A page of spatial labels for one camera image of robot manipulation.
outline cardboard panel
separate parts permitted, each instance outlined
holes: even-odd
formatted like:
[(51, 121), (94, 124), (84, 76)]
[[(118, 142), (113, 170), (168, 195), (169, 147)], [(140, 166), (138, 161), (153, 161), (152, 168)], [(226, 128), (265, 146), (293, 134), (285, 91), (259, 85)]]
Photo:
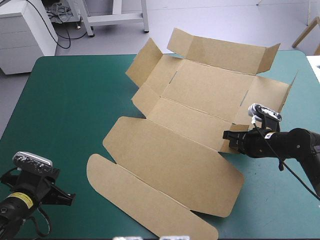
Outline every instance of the cardboard panel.
[(218, 231), (213, 226), (102, 156), (93, 154), (86, 172), (91, 186), (99, 194), (155, 235), (188, 235), (192, 240), (218, 239)]
[(162, 55), (162, 52), (155, 42), (149, 38), (135, 57), (130, 68), (126, 71), (126, 74), (138, 87), (140, 87), (147, 80)]
[(263, 73), (270, 70), (272, 63), (274, 62), (277, 51), (280, 47), (280, 43), (271, 47), (267, 47), (265, 49), (262, 61), (260, 62), (260, 66), (258, 68), (258, 73)]
[(254, 78), (186, 60), (162, 96), (232, 123)]
[(160, 96), (148, 84), (144, 83), (132, 97), (132, 102), (144, 116), (148, 116), (159, 98)]
[(193, 40), (193, 35), (178, 28), (174, 28), (167, 49), (186, 57)]
[(182, 58), (163, 55), (145, 83), (160, 96), (184, 61)]
[(278, 47), (266, 48), (193, 36), (175, 28), (167, 48), (189, 60), (255, 75), (270, 69)]
[(217, 151), (147, 119), (119, 118), (103, 145), (122, 167), (190, 210), (228, 216), (244, 182)]
[(162, 97), (147, 119), (217, 151), (222, 147), (224, 130), (231, 127), (230, 122)]
[(280, 112), (289, 89), (290, 85), (287, 83), (255, 76), (248, 94), (238, 109), (234, 123), (250, 124), (252, 117), (248, 116), (248, 107), (254, 103)]

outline white desk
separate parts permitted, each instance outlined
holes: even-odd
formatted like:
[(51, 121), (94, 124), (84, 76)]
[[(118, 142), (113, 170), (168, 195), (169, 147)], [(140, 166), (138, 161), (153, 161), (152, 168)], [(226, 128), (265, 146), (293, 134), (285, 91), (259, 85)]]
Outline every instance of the white desk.
[(316, 78), (320, 83), (320, 68), (317, 67), (320, 66), (320, 56), (307, 56), (307, 59), (312, 67), (312, 70), (314, 71)]
[[(31, 2), (58, 40), (41, 0)], [(37, 59), (54, 56), (56, 47), (41, 17), (28, 2), (11, 0), (0, 7), (0, 68), (5, 74), (31, 72)]]

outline table surface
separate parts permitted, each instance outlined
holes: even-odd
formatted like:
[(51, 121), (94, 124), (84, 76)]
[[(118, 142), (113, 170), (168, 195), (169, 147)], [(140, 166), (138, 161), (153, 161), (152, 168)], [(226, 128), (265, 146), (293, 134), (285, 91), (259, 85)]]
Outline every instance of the table surface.
[[(42, 57), (25, 85), (0, 140), (1, 172), (13, 167), (11, 159), (18, 151), (48, 158), (61, 169), (57, 186), (77, 196), (72, 206), (43, 207), (53, 222), (51, 238), (154, 237), (96, 193), (86, 175), (91, 154), (112, 159), (102, 141), (117, 119), (143, 118), (131, 102), (138, 87), (125, 75), (134, 57)], [(320, 132), (320, 84), (302, 52), (279, 51), (271, 70), (261, 76), (285, 83), (296, 76), (282, 110), (283, 131), (300, 127)], [(196, 213), (218, 229), (220, 238), (320, 236), (320, 203), (287, 170), (280, 172), (276, 159), (223, 155), (245, 177), (234, 209), (226, 218)], [(295, 159), (287, 163), (308, 182)], [(0, 199), (8, 193), (3, 185)], [(35, 215), (45, 230), (44, 220)], [(27, 222), (18, 237), (35, 235), (33, 224)]]

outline cable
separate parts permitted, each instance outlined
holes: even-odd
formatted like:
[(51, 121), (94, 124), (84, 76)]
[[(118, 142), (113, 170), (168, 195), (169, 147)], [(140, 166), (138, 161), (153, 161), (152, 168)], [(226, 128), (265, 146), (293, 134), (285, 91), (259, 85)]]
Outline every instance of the cable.
[(14, 167), (14, 168), (11, 168), (9, 171), (7, 171), (5, 174), (3, 174), (1, 177), (0, 177), (0, 182), (2, 181), (2, 178), (6, 175), (8, 175), (9, 173), (11, 173), (12, 171), (14, 170), (17, 170), (18, 168), (17, 167)]
[(66, 33), (67, 33), (67, 35), (68, 35), (68, 37), (69, 37), (69, 46), (65, 47), (65, 46), (60, 45), (60, 44), (58, 43), (58, 41), (55, 40), (55, 38), (54, 38), (54, 36), (52, 35), (52, 33), (51, 33), (51, 31), (50, 31), (50, 29), (49, 29), (46, 21), (44, 20), (44, 18), (42, 17), (41, 13), (40, 13), (39, 10), (36, 8), (36, 6), (35, 6), (32, 2), (30, 2), (29, 0), (26, 0), (26, 1), (27, 1), (29, 4), (31, 4), (31, 6), (37, 11), (37, 13), (38, 13), (39, 16), (41, 17), (42, 21), (44, 22), (44, 25), (45, 25), (46, 29), (48, 30), (50, 36), (52, 37), (53, 41), (54, 41), (60, 48), (69, 49), (69, 48), (71, 47), (71, 39), (70, 39), (69, 31), (67, 30), (67, 28), (66, 28), (65, 30), (66, 30)]
[(273, 152), (273, 154), (279, 159), (279, 161), (285, 166), (286, 169), (288, 169), (288, 171), (295, 176), (295, 178), (305, 187), (305, 189), (311, 193), (316, 199), (318, 199), (320, 201), (320, 197), (314, 192), (312, 191), (305, 183), (304, 181), (302, 181), (302, 179), (293, 171), (291, 170), (291, 168), (284, 162), (284, 160), (282, 160), (278, 154), (275, 152), (275, 150), (271, 147), (271, 145), (269, 144), (269, 142), (265, 139), (264, 135), (260, 132), (259, 128), (257, 127), (257, 125), (254, 123), (253, 124), (255, 129), (259, 132), (259, 134), (261, 135), (261, 137), (264, 139), (265, 143), (268, 145), (268, 147), (270, 148), (270, 150)]
[(52, 224), (51, 224), (51, 220), (50, 220), (48, 214), (41, 208), (41, 206), (39, 206), (39, 207), (37, 208), (37, 210), (38, 210), (38, 212), (44, 217), (46, 223), (48, 224), (48, 232), (47, 232), (47, 233), (42, 233), (42, 232), (40, 231), (39, 225), (38, 225), (37, 220), (36, 220), (36, 218), (35, 218), (34, 216), (29, 216), (29, 217), (27, 218), (27, 220), (31, 220), (31, 221), (34, 223), (36, 233), (37, 233), (40, 237), (43, 237), (43, 238), (44, 238), (44, 237), (48, 236), (48, 235), (51, 233), (51, 231), (52, 231)]
[[(86, 34), (87, 34), (87, 32), (85, 32), (83, 35), (81, 35), (81, 36), (79, 36), (79, 37), (71, 37), (70, 39), (71, 39), (71, 40), (81, 39), (81, 38), (83, 38)], [(57, 35), (58, 35), (59, 37), (63, 38), (63, 39), (69, 39), (68, 37), (62, 36), (62, 35), (60, 35), (60, 34), (58, 34), (58, 33), (57, 33)]]

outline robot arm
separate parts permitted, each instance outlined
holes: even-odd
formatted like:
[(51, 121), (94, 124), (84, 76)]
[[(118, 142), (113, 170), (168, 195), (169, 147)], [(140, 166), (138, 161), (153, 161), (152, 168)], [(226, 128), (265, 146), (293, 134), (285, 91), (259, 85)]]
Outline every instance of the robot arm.
[(285, 159), (296, 159), (320, 196), (320, 134), (302, 128), (281, 132), (281, 115), (260, 104), (251, 105), (249, 112), (253, 122), (262, 121), (262, 127), (242, 132), (224, 131), (223, 138), (230, 141), (229, 147), (251, 158), (279, 158), (280, 170)]
[[(17, 166), (1, 177), (1, 183), (9, 186), (11, 194), (0, 202), (0, 240), (11, 240), (28, 219), (35, 224), (39, 236), (45, 237), (51, 231), (47, 214), (40, 205), (67, 205), (73, 203), (75, 194), (68, 194), (55, 185), (60, 170), (53, 168), (50, 160), (29, 152), (17, 152), (13, 157)], [(19, 175), (11, 175), (18, 169)], [(49, 224), (48, 234), (38, 229), (32, 213), (38, 209)]]

